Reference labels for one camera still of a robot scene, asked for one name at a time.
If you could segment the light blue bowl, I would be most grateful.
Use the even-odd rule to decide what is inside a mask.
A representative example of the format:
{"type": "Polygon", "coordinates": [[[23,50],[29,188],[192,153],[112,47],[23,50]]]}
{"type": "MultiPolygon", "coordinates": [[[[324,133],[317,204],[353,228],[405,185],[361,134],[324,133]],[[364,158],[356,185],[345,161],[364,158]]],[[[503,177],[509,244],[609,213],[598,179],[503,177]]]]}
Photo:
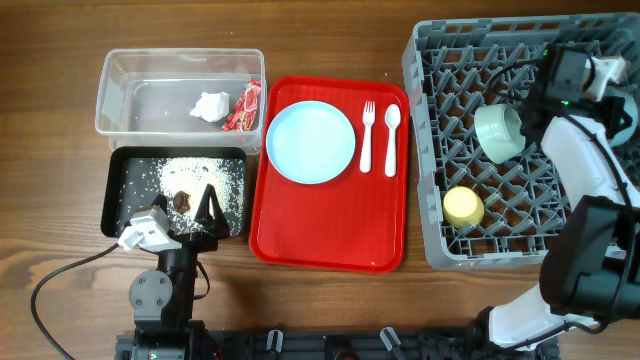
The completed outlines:
{"type": "Polygon", "coordinates": [[[634,97],[618,88],[609,87],[605,91],[605,97],[616,97],[624,100],[623,107],[617,120],[611,120],[607,126],[607,139],[611,147],[620,146],[631,139],[639,122],[639,107],[634,97]]]}

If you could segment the rice and food scraps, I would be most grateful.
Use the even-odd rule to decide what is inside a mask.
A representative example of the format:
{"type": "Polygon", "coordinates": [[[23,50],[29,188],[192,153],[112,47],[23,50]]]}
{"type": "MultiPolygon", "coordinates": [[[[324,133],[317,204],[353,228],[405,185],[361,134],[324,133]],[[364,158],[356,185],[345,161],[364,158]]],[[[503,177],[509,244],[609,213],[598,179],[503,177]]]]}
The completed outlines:
{"type": "Polygon", "coordinates": [[[125,162],[115,222],[121,233],[125,223],[157,195],[167,198],[168,216],[177,235],[201,228],[196,212],[207,185],[212,185],[233,236],[244,220],[245,163],[241,159],[205,157],[131,158],[125,162]]]}

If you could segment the white napkin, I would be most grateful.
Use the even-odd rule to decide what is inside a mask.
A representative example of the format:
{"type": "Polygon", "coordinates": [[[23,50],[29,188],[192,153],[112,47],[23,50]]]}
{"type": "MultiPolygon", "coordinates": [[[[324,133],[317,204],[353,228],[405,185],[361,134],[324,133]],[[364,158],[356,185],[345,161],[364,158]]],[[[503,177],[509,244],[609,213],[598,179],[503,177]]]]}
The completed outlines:
{"type": "Polygon", "coordinates": [[[229,114],[230,95],[226,92],[202,92],[189,115],[213,123],[222,120],[229,114]]]}

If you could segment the red ketchup packet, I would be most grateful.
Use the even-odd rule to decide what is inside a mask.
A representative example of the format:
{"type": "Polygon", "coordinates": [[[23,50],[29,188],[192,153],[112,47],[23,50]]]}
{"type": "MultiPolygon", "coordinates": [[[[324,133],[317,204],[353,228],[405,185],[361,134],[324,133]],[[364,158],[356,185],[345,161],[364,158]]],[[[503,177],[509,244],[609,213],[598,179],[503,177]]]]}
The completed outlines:
{"type": "Polygon", "coordinates": [[[224,132],[250,131],[257,115],[258,98],[262,90],[262,84],[258,80],[250,80],[236,102],[233,111],[222,126],[224,132]]]}

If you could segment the mint green bowl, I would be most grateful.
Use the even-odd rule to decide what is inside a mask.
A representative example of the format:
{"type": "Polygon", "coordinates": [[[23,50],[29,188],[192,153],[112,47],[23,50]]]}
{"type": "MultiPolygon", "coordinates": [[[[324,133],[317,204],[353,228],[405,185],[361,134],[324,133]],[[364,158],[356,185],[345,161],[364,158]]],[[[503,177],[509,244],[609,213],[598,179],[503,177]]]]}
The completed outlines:
{"type": "Polygon", "coordinates": [[[518,113],[509,104],[479,107],[474,114],[474,128],[480,147],[496,164],[524,150],[526,140],[520,132],[521,125],[518,113]]]}

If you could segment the light blue plate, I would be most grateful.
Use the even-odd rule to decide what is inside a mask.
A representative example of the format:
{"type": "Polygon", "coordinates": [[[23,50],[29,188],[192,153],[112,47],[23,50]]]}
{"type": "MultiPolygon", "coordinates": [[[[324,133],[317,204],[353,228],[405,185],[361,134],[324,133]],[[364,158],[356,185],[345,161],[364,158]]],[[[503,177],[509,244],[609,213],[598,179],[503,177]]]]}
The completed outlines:
{"type": "Polygon", "coordinates": [[[266,153],[279,174],[298,184],[316,185],[339,176],[350,165],[356,136],[337,107],[300,101],[279,111],[266,133],[266,153]]]}

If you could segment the yellow plastic cup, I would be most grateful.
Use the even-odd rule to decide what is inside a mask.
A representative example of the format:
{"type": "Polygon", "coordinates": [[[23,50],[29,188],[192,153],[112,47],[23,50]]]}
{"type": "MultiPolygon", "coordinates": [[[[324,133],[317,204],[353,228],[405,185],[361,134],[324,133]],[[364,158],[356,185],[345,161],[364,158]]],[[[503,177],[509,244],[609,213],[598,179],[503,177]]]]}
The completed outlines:
{"type": "Polygon", "coordinates": [[[485,206],[473,190],[456,186],[444,195],[443,210],[444,217],[451,226],[462,228],[466,225],[478,225],[484,217],[485,206]]]}

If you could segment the white plastic fork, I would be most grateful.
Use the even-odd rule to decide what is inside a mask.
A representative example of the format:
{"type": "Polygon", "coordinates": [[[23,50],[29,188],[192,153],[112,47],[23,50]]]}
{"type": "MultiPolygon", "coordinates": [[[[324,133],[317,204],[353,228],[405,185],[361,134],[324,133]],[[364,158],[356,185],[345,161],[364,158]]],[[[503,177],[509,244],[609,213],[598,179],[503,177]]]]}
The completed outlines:
{"type": "Polygon", "coordinates": [[[369,173],[371,170],[371,141],[372,127],[375,122],[375,102],[366,101],[364,104],[362,121],[364,124],[364,136],[360,155],[359,169],[362,173],[369,173]]]}

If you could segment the white plastic spoon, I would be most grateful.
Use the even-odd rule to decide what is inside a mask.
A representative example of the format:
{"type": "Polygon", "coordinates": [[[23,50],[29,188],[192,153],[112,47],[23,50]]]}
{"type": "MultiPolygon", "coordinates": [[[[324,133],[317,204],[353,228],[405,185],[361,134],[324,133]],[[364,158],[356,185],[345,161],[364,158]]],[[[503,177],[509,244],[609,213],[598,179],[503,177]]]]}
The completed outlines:
{"type": "Polygon", "coordinates": [[[387,177],[394,177],[396,175],[396,130],[401,122],[401,112],[398,105],[391,104],[387,107],[384,121],[388,127],[384,172],[387,177]]]}

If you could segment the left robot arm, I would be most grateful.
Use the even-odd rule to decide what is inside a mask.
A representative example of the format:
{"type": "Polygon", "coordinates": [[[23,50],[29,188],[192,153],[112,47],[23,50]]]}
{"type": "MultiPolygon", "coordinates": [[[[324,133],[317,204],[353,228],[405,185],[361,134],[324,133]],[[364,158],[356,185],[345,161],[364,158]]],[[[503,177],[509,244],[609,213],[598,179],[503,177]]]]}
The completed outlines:
{"type": "Polygon", "coordinates": [[[198,255],[215,251],[218,241],[230,236],[230,226],[211,184],[205,187],[194,218],[199,230],[176,235],[167,206],[167,198],[158,195],[133,215],[118,240],[126,250],[138,247],[156,254],[158,264],[130,286],[134,335],[117,339],[114,358],[221,359],[221,348],[192,313],[194,302],[201,298],[195,293],[196,277],[206,273],[198,255]]]}

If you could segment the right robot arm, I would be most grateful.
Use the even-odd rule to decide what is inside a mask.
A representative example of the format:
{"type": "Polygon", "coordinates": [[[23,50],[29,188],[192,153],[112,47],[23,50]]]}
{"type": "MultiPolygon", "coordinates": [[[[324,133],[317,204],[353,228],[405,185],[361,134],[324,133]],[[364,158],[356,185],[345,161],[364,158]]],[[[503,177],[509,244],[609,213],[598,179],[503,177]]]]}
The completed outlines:
{"type": "Polygon", "coordinates": [[[527,96],[504,92],[504,103],[477,109],[475,132],[494,163],[536,144],[559,174],[571,217],[538,283],[469,324],[468,356],[532,351],[573,329],[599,334],[639,316],[639,191],[610,147],[637,114],[626,112],[626,97],[606,93],[627,63],[549,45],[533,64],[538,72],[527,96]]]}

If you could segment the grey dishwasher rack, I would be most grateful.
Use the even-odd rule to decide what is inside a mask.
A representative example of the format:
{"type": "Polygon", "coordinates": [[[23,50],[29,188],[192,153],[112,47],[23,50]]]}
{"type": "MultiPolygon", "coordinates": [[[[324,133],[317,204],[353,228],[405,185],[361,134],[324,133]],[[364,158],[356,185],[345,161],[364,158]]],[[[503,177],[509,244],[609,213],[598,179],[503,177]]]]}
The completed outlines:
{"type": "Polygon", "coordinates": [[[639,91],[639,17],[607,13],[422,21],[402,56],[415,130],[418,202],[428,263],[440,271],[540,263],[570,214],[551,161],[535,146],[502,164],[482,151],[477,108],[525,96],[534,61],[550,44],[628,61],[622,88],[639,91]],[[451,226],[448,190],[465,186],[482,199],[478,225],[451,226]]]}

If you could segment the black plastic tray bin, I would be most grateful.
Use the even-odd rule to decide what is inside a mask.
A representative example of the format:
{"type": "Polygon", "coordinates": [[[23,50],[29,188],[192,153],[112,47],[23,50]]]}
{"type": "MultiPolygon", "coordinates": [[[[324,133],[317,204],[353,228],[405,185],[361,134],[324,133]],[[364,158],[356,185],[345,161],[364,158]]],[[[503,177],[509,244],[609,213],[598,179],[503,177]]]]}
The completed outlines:
{"type": "MultiPolygon", "coordinates": [[[[116,232],[119,190],[123,181],[125,162],[131,158],[178,158],[205,157],[221,159],[241,159],[245,163],[246,183],[246,154],[243,150],[233,147],[121,147],[115,150],[110,159],[109,174],[105,191],[104,206],[101,218],[101,231],[107,237],[117,237],[116,232]]],[[[246,187],[244,185],[244,215],[246,203],[246,187]]]]}

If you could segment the clear plastic bin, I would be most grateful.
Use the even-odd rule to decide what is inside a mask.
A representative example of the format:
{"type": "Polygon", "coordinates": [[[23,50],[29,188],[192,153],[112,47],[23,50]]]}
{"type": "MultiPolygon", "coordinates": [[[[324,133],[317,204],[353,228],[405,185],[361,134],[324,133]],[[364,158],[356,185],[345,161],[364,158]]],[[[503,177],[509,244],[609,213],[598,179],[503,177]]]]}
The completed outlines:
{"type": "Polygon", "coordinates": [[[110,148],[237,147],[261,150],[266,112],[265,59],[250,48],[114,49],[104,62],[96,99],[96,130],[110,148]],[[256,118],[247,131],[224,131],[225,118],[192,116],[203,93],[225,92],[233,107],[250,81],[260,82],[256,118]]]}

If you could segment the red serving tray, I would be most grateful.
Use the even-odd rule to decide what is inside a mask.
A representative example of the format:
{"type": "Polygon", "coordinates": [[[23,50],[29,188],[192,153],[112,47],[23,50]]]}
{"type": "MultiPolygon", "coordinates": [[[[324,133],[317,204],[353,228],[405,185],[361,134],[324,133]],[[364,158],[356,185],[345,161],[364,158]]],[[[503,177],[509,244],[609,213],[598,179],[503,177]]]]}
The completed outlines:
{"type": "Polygon", "coordinates": [[[404,254],[410,116],[409,99],[396,85],[348,79],[285,76],[270,89],[265,128],[285,107],[300,101],[337,107],[355,136],[364,136],[362,114],[374,101],[372,168],[359,169],[358,154],[336,178],[303,185],[286,179],[260,155],[252,207],[249,246],[260,260],[280,265],[340,271],[386,273],[404,254]],[[387,107],[400,108],[396,130],[396,175],[384,172],[387,107]]]}

